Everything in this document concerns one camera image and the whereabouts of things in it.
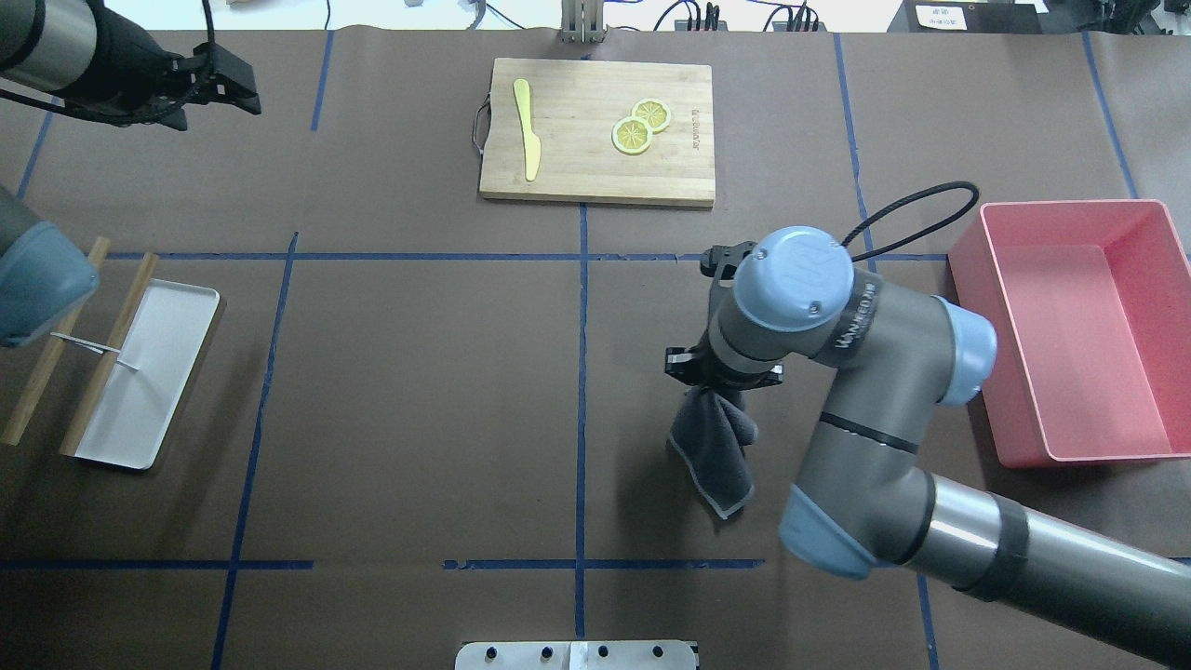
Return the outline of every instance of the yellow knife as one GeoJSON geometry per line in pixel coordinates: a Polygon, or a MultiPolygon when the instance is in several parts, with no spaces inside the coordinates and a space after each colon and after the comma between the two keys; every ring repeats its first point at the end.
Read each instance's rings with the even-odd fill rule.
{"type": "Polygon", "coordinates": [[[517,113],[522,119],[522,139],[525,142],[525,181],[537,179],[537,168],[542,164],[542,140],[534,134],[530,123],[531,99],[529,82],[524,79],[513,81],[513,95],[517,98],[517,113]]]}

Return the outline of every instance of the blue joint cap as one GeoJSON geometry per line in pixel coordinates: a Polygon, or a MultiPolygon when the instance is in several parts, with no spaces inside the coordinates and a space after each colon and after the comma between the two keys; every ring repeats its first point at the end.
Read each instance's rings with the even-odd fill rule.
{"type": "Polygon", "coordinates": [[[847,249],[817,227],[794,225],[769,233],[746,256],[732,293],[757,325],[798,332],[838,315],[854,278],[847,249]]]}
{"type": "Polygon", "coordinates": [[[778,534],[790,553],[838,577],[863,580],[877,565],[877,557],[797,486],[790,488],[778,534]]]}
{"type": "Polygon", "coordinates": [[[99,273],[52,223],[26,230],[0,256],[0,347],[40,338],[99,286],[99,273]]]}
{"type": "Polygon", "coordinates": [[[985,317],[955,306],[940,295],[935,298],[947,309],[955,344],[952,383],[939,405],[962,406],[980,393],[980,386],[992,372],[992,364],[997,361],[997,331],[985,317]]]}

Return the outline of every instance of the pink plastic bin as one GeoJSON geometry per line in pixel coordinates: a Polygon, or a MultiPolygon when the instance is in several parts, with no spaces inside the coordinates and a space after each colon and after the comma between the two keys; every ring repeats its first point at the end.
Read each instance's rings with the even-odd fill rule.
{"type": "Polygon", "coordinates": [[[1191,269],[1166,205],[987,203],[948,259],[997,328],[1002,464],[1191,457],[1191,269]]]}

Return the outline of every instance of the black band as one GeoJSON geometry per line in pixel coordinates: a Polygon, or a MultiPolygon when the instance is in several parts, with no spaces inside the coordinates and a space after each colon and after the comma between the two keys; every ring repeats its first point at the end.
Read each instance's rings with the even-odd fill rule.
{"type": "Polygon", "coordinates": [[[927,541],[927,533],[930,531],[930,519],[935,516],[935,500],[937,496],[937,491],[935,490],[935,476],[929,472],[924,472],[923,475],[927,476],[927,512],[922,515],[922,525],[918,526],[918,534],[916,534],[913,537],[913,541],[910,543],[910,549],[905,550],[905,553],[893,562],[898,565],[905,565],[906,562],[913,558],[913,555],[918,553],[918,550],[922,549],[922,544],[927,541]]]}
{"type": "Polygon", "coordinates": [[[912,455],[918,453],[918,445],[915,445],[913,443],[903,440],[902,438],[894,436],[890,436],[888,433],[881,433],[880,431],[874,431],[867,426],[861,426],[855,421],[848,421],[842,417],[836,417],[834,414],[828,414],[824,412],[823,414],[819,415],[819,421],[827,424],[828,426],[835,426],[836,428],[840,428],[842,431],[855,433],[861,438],[868,438],[874,443],[880,443],[885,446],[893,447],[894,450],[909,452],[912,455]]]}
{"type": "Polygon", "coordinates": [[[8,68],[14,68],[19,65],[33,49],[37,48],[37,43],[42,40],[42,31],[45,30],[45,0],[37,0],[33,4],[33,25],[30,27],[29,37],[25,38],[25,43],[17,49],[17,52],[6,58],[0,63],[0,71],[8,68]]]}
{"type": "Polygon", "coordinates": [[[848,303],[840,312],[827,343],[811,357],[812,362],[828,368],[840,368],[856,356],[860,346],[865,344],[865,334],[873,324],[873,315],[877,314],[881,283],[879,274],[856,271],[848,303]]]}
{"type": "Polygon", "coordinates": [[[1009,593],[1022,575],[1029,556],[1030,524],[1025,508],[1009,499],[989,494],[1000,512],[1000,541],[989,570],[966,589],[955,589],[984,602],[992,602],[1009,593]]]}

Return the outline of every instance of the white label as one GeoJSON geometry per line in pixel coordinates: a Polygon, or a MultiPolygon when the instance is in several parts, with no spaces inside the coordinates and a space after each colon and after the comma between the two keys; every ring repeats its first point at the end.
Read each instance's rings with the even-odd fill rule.
{"type": "Polygon", "coordinates": [[[1043,0],[1014,0],[1014,1],[1018,5],[1034,5],[1034,8],[1040,14],[1046,14],[1050,11],[1047,10],[1046,2],[1043,2],[1043,0]]]}
{"type": "Polygon", "coordinates": [[[936,30],[967,30],[964,20],[964,7],[931,7],[929,5],[916,5],[918,13],[918,25],[936,30]]]}

